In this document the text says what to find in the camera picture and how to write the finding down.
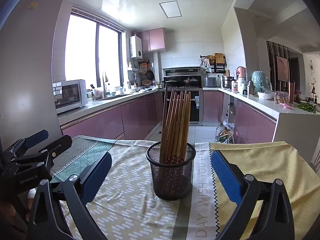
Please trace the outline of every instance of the thermos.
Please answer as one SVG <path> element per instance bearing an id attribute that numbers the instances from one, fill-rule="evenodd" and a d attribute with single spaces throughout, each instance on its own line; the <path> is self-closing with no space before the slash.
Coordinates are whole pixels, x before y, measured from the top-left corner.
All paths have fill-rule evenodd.
<path id="1" fill-rule="evenodd" d="M 255 87 L 254 83 L 252 82 L 252 80 L 250 80 L 248 82 L 247 89 L 244 89 L 242 91 L 242 94 L 243 95 L 248 95 L 248 96 L 249 95 L 253 95 L 253 96 L 256 95 L 256 87 Z"/>
<path id="2" fill-rule="evenodd" d="M 293 104 L 294 98 L 294 81 L 288 81 L 289 104 Z"/>

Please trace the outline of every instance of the painting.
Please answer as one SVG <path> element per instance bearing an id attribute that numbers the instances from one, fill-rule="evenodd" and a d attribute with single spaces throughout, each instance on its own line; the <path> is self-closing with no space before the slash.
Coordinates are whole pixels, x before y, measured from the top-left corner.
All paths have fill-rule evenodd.
<path id="1" fill-rule="evenodd" d="M 278 80 L 288 82 L 289 80 L 288 60 L 286 58 L 277 56 L 277 65 L 278 65 Z"/>

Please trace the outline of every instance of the mesh pen holder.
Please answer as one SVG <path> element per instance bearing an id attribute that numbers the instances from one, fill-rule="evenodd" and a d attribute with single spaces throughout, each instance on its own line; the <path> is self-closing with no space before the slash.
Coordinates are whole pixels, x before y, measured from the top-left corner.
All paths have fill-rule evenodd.
<path id="1" fill-rule="evenodd" d="M 164 200 L 177 200 L 186 196 L 190 189 L 192 161 L 196 156 L 195 148 L 187 143 L 184 161 L 179 164 L 161 164 L 161 142 L 151 145 L 146 156 L 151 166 L 153 191 Z"/>

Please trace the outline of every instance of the green vegetable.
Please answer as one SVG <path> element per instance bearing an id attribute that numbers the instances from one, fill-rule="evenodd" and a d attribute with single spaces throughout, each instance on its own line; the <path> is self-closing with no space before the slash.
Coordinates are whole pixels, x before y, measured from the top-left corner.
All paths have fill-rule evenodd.
<path id="1" fill-rule="evenodd" d="M 313 108 L 313 105 L 310 104 L 310 103 L 298 104 L 297 108 L 300 108 L 300 109 L 302 109 L 304 111 L 308 111 L 308 112 L 311 112 L 311 113 L 314 113 L 314 114 L 316 113 L 316 111 Z"/>

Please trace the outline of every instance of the wooden chopstick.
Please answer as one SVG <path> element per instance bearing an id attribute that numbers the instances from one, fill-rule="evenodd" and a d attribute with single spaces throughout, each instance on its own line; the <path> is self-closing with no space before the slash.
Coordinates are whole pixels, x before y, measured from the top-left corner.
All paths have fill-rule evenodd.
<path id="1" fill-rule="evenodd" d="M 172 91 L 171 91 L 169 111 L 167 114 L 167 121 L 166 121 L 167 130 L 169 129 L 169 123 L 170 123 L 170 119 L 171 119 L 171 115 L 172 115 L 173 103 L 174 103 L 174 89 L 172 89 Z M 168 133 L 166 133 L 165 135 L 166 135 L 165 139 L 167 141 L 168 140 Z"/>
<path id="2" fill-rule="evenodd" d="M 166 143 L 166 120 L 167 120 L 167 96 L 168 88 L 165 85 L 164 102 L 163 102 L 163 116 L 162 116 L 162 132 L 161 132 L 161 145 L 160 145 L 160 163 L 164 162 L 164 151 Z"/>
<path id="3" fill-rule="evenodd" d="M 172 162 L 173 163 L 177 162 L 177 156 L 180 155 L 177 152 L 177 146 L 178 146 L 179 131 L 180 131 L 180 129 L 183 130 L 183 127 L 180 127 L 182 108 L 183 108 L 183 91 L 181 91 L 179 99 L 180 99 L 179 100 L 179 110 L 178 110 L 178 116 L 177 116 L 177 121 L 176 121 L 176 129 L 175 129 L 175 133 L 174 133 L 174 137 L 173 137 L 174 141 L 173 141 L 173 146 L 172 146 Z"/>
<path id="4" fill-rule="evenodd" d="M 179 136 L 178 136 L 178 146 L 177 146 L 177 159 L 181 161 L 181 149 L 182 149 L 182 139 L 183 134 L 185 132 L 185 115 L 186 115 L 186 109 L 187 109 L 187 91 L 184 93 L 184 99 L 183 99 L 183 108 L 182 108 L 182 114 L 181 114 L 181 122 L 180 122 L 180 130 L 179 130 Z"/>
<path id="5" fill-rule="evenodd" d="M 180 155 L 180 158 L 182 161 L 184 161 L 184 158 L 186 156 L 186 150 L 187 150 L 187 140 L 188 140 L 189 120 L 190 120 L 190 106 L 191 106 L 191 92 L 188 93 L 187 103 L 188 104 L 187 104 L 186 115 L 185 115 L 184 136 L 182 140 L 181 155 Z"/>
<path id="6" fill-rule="evenodd" d="M 172 132 L 171 132 L 171 136 L 168 137 L 168 139 L 170 139 L 170 143 L 169 143 L 169 147 L 168 147 L 168 152 L 167 152 L 167 156 L 168 156 L 168 160 L 171 159 L 172 156 L 172 148 L 173 148 L 173 142 L 174 142 L 174 135 L 175 135 L 175 130 L 176 130 L 176 122 L 177 122 L 177 118 L 178 118 L 178 112 L 179 112 L 179 100 L 180 100 L 180 96 L 177 95 L 177 100 L 175 101 L 175 105 L 174 105 L 174 115 L 171 117 L 171 119 L 173 118 L 173 122 L 172 122 Z"/>
<path id="7" fill-rule="evenodd" d="M 169 122 L 169 127 L 168 127 L 168 136 L 167 136 L 167 141 L 166 141 L 166 145 L 165 145 L 165 159 L 168 158 L 169 156 L 169 149 L 170 149 L 170 141 L 172 140 L 172 132 L 173 131 L 173 127 L 174 127 L 174 115 L 175 115 L 175 111 L 176 111 L 176 107 L 177 107 L 177 98 L 178 98 L 178 94 L 175 92 L 174 96 L 173 96 L 173 105 L 172 105 L 172 112 L 170 114 L 170 116 L 168 116 L 168 118 L 170 118 L 170 122 Z"/>

